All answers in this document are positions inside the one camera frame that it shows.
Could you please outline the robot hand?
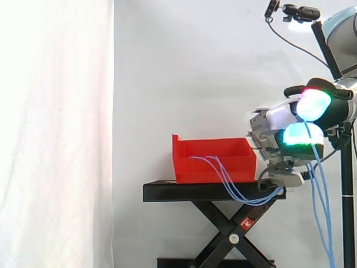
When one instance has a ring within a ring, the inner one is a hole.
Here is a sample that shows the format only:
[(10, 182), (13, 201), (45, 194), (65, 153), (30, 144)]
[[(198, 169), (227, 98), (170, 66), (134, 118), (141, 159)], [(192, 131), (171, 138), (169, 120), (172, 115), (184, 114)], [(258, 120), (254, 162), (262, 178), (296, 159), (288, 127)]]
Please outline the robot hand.
[(252, 148), (267, 162), (256, 177), (262, 192), (310, 180), (312, 175), (297, 167), (324, 160), (326, 138), (335, 150), (345, 147), (347, 125), (356, 119), (355, 76), (333, 83), (312, 78), (306, 85), (286, 88), (284, 96), (256, 108), (250, 119)]

